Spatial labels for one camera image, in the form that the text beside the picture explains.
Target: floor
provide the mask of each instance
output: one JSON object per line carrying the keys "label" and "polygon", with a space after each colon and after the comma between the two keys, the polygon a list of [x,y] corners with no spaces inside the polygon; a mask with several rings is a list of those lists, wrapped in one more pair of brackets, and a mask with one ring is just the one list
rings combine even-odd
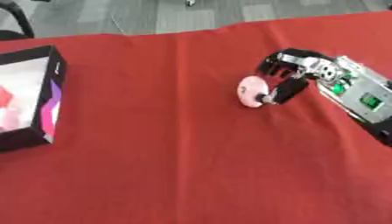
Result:
{"label": "floor", "polygon": [[[241,21],[386,10],[391,0],[17,0],[38,37],[148,34],[212,29]],[[0,29],[18,30],[1,11]]]}

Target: green led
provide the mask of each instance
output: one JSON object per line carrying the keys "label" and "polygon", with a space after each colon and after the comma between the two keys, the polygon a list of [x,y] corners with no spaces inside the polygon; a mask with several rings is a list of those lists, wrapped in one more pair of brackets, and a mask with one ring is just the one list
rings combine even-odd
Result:
{"label": "green led", "polygon": [[332,91],[334,94],[340,95],[341,93],[343,93],[345,91],[345,89],[342,84],[338,83],[338,84],[333,85]]}
{"label": "green led", "polygon": [[368,108],[375,110],[377,109],[380,105],[382,105],[382,100],[378,99],[377,97],[373,96],[370,93],[364,94],[360,98],[360,102],[362,102],[365,106]]}

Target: chair leg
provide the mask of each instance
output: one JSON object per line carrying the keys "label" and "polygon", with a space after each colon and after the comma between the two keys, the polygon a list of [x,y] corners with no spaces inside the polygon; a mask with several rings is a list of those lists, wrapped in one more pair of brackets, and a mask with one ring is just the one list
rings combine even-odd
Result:
{"label": "chair leg", "polygon": [[23,10],[19,7],[17,3],[14,1],[7,1],[7,3],[0,3],[0,9],[8,11],[12,16],[17,20],[17,23],[22,28],[24,35],[34,38],[34,31],[32,30],[32,26],[30,25],[29,20],[27,19]]}

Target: red fabric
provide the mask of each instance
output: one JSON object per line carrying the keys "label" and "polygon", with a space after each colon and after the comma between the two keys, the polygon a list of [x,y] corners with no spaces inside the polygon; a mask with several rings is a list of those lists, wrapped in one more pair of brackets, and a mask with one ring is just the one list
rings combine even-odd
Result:
{"label": "red fabric", "polygon": [[55,44],[69,62],[53,145],[0,154],[6,224],[390,224],[392,149],[314,86],[244,108],[235,89],[285,47],[392,71],[391,12]]}

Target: open box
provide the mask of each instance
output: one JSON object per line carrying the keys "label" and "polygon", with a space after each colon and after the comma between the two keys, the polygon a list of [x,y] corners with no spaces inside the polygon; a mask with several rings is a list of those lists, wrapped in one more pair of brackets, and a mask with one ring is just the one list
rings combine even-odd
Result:
{"label": "open box", "polygon": [[50,45],[0,54],[0,151],[53,142],[66,69]]}

